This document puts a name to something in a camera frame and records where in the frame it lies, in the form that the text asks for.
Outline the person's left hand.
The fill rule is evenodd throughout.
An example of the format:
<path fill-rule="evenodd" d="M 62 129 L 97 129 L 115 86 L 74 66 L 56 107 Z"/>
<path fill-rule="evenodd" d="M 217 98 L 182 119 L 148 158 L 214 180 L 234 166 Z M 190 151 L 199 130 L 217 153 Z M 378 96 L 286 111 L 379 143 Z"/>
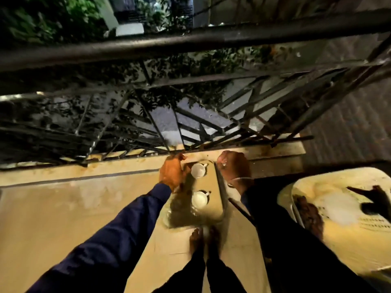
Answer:
<path fill-rule="evenodd" d="M 182 153 L 169 155 L 159 170 L 159 183 L 169 186 L 171 192 L 174 192 L 186 179 L 191 172 L 189 166 L 182 166 L 182 161 L 187 156 Z"/>

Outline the person's right hand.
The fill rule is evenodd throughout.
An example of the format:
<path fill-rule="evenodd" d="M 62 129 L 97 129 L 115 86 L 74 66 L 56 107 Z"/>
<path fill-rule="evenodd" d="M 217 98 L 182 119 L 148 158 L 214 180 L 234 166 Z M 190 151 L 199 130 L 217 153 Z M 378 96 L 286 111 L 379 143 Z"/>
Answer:
<path fill-rule="evenodd" d="M 254 185 L 250 165 L 243 153 L 236 152 L 235 159 L 236 177 L 223 177 L 228 185 L 231 185 L 240 195 L 243 195 L 248 188 Z"/>

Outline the yellowish serving tray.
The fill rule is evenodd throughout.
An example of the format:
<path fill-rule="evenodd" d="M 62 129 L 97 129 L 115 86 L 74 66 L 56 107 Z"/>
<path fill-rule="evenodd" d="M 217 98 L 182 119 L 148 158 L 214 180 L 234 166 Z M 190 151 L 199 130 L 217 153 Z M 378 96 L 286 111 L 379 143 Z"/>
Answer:
<path fill-rule="evenodd" d="M 207 174 L 199 179 L 193 178 L 191 172 L 171 195 L 167 204 L 161 211 L 163 225 L 169 229 L 190 228 L 200 225 L 212 225 L 222 220 L 224 216 L 223 202 L 215 165 L 212 161 L 201 160 L 208 163 Z M 185 163 L 190 168 L 194 163 Z M 210 200 L 201 210 L 195 209 L 191 204 L 192 194 L 195 191 L 210 191 Z"/>

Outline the person's right forearm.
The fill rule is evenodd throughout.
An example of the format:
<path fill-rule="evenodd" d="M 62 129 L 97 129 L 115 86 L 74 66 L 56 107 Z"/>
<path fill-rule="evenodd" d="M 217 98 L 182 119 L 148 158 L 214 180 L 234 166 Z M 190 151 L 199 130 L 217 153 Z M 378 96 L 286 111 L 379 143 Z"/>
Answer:
<path fill-rule="evenodd" d="M 378 293 L 299 226 L 261 184 L 241 195 L 286 293 Z"/>

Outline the person's left forearm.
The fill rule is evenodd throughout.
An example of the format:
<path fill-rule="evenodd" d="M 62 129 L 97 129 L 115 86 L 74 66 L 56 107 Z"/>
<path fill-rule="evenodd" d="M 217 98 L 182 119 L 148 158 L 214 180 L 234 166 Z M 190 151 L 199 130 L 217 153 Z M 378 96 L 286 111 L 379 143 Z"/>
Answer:
<path fill-rule="evenodd" d="M 158 183 L 46 271 L 26 293 L 124 293 L 172 190 Z"/>

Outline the white cup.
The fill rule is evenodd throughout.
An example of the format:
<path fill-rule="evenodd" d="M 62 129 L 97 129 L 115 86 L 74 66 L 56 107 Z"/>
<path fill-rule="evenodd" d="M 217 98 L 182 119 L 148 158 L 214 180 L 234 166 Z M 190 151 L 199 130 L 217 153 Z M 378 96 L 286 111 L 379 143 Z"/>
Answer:
<path fill-rule="evenodd" d="M 205 190 L 199 190 L 199 191 L 193 192 L 192 198 L 191 198 L 192 206 L 197 210 L 203 209 L 209 203 L 210 194 L 211 194 L 210 191 L 205 191 Z"/>
<path fill-rule="evenodd" d="M 195 179 L 199 179 L 204 177 L 207 174 L 207 167 L 208 163 L 194 163 L 193 166 L 191 167 L 191 175 Z"/>

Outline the person's right foot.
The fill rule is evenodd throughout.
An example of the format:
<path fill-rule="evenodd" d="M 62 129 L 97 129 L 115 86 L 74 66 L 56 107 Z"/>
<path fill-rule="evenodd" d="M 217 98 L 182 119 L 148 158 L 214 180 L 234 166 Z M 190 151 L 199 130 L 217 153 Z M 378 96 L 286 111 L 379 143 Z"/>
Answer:
<path fill-rule="evenodd" d="M 208 236 L 208 257 L 219 259 L 221 251 L 221 233 L 216 226 L 211 226 Z"/>

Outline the person's foot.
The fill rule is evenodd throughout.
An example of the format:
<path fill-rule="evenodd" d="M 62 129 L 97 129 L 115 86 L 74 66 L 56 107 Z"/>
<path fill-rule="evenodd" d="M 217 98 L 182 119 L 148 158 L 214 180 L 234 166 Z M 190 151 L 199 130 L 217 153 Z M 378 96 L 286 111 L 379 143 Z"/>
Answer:
<path fill-rule="evenodd" d="M 191 257 L 204 253 L 203 228 L 195 228 L 189 238 L 189 254 Z"/>
<path fill-rule="evenodd" d="M 219 259 L 221 251 L 221 233 L 216 226 L 211 226 L 208 236 L 208 257 Z"/>

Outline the person's left foot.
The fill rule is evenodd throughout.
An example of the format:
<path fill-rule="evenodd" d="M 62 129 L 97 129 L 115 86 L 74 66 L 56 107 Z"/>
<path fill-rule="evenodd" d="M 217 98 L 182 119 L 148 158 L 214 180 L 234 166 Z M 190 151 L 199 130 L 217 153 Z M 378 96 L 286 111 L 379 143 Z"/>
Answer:
<path fill-rule="evenodd" d="M 191 257 L 204 253 L 203 228 L 195 228 L 189 238 L 189 254 Z"/>

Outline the dark brown cloth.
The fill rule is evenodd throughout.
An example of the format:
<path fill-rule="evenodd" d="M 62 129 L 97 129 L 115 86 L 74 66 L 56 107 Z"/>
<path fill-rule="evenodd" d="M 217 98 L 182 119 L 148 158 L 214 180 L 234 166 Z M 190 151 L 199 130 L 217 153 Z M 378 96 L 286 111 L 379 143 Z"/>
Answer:
<path fill-rule="evenodd" d="M 293 198 L 304 228 L 323 241 L 324 221 L 318 208 L 309 203 L 305 196 L 294 195 Z"/>

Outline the person's right leg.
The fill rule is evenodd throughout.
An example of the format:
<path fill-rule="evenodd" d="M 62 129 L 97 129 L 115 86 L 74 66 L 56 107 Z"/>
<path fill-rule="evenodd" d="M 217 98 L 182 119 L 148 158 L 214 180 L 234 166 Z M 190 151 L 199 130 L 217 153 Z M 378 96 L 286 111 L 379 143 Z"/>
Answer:
<path fill-rule="evenodd" d="M 206 271 L 211 293 L 247 293 L 234 271 L 218 256 L 208 258 Z"/>

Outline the person's leg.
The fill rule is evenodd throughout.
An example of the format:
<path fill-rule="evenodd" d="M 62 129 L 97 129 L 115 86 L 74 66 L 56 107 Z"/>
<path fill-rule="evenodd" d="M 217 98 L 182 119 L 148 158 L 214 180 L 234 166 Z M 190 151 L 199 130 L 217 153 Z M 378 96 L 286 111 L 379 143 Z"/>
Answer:
<path fill-rule="evenodd" d="M 181 271 L 152 293 L 202 293 L 205 270 L 204 252 L 197 250 Z"/>
<path fill-rule="evenodd" d="M 208 258 L 206 271 L 211 293 L 247 293 L 234 271 L 218 256 Z"/>

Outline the black metal balcony railing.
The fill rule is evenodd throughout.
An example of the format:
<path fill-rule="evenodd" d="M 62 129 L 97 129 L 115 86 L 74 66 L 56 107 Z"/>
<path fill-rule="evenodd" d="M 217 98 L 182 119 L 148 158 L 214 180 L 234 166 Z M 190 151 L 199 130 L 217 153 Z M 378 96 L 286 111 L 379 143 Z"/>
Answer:
<path fill-rule="evenodd" d="M 0 171 L 307 140 L 378 74 L 391 8 L 0 52 Z"/>

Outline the person's left leg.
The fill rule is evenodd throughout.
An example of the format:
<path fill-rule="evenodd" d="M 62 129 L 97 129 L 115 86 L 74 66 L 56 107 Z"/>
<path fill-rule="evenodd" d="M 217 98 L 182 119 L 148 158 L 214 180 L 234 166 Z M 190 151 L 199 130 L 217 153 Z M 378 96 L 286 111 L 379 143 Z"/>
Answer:
<path fill-rule="evenodd" d="M 181 271 L 152 293 L 202 293 L 205 270 L 204 252 L 197 250 Z"/>

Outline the white plastic chair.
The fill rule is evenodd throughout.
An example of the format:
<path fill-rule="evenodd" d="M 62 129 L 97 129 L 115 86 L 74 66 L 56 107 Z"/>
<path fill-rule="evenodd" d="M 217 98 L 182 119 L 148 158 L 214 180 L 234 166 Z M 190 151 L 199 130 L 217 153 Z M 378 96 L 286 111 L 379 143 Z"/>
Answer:
<path fill-rule="evenodd" d="M 374 210 L 362 191 L 381 190 L 391 204 L 391 177 L 375 167 L 359 167 L 301 178 L 284 187 L 277 203 L 305 227 L 299 197 L 317 208 L 323 243 L 352 271 L 383 293 L 391 293 L 391 214 Z"/>

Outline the background building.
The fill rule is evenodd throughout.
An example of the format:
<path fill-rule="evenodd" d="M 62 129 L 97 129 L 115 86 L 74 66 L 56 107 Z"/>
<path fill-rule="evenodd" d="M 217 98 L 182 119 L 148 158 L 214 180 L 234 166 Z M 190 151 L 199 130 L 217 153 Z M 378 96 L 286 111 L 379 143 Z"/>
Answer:
<path fill-rule="evenodd" d="M 117 37 L 208 24 L 212 0 L 102 0 L 99 12 Z"/>

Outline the green tree foliage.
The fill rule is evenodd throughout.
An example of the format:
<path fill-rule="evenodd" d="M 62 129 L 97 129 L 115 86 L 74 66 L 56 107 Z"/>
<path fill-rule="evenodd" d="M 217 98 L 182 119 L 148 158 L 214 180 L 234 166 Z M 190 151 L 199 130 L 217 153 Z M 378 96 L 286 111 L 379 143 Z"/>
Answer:
<path fill-rule="evenodd" d="M 99 12 L 102 0 L 11 0 L 11 4 L 0 6 L 0 25 L 5 25 L 11 47 L 17 46 L 54 46 L 77 43 L 104 42 L 113 40 L 115 33 L 109 31 Z M 292 48 L 284 45 L 262 45 L 244 49 L 226 48 L 203 53 L 177 54 L 166 58 L 154 58 L 146 61 L 151 79 L 186 78 L 210 74 L 244 71 L 250 63 L 271 66 L 288 66 L 292 61 Z M 50 67 L 33 70 L 32 75 L 17 75 L 20 84 L 28 87 L 38 79 L 48 79 L 49 83 L 60 81 L 65 88 L 73 83 L 80 86 L 90 81 L 93 86 L 117 85 L 120 83 L 146 80 L 141 66 L 129 60 L 101 62 L 93 64 L 70 65 L 68 67 Z M 181 93 L 197 96 L 204 102 L 217 105 L 222 101 L 227 89 L 227 80 L 206 83 L 177 85 L 174 91 L 170 87 L 114 91 L 94 95 L 92 105 L 87 111 L 83 127 L 103 126 L 108 116 L 99 120 L 99 113 L 111 115 L 124 94 L 129 100 L 123 108 L 133 109 L 136 94 L 146 103 L 146 108 L 157 120 L 158 127 L 169 130 L 173 118 L 172 105 L 185 104 L 192 108 L 195 102 L 185 99 Z M 87 95 L 64 95 L 55 98 L 24 100 L 21 102 L 0 103 L 0 121 L 41 123 L 41 126 L 60 127 L 70 130 L 81 119 L 86 107 Z"/>

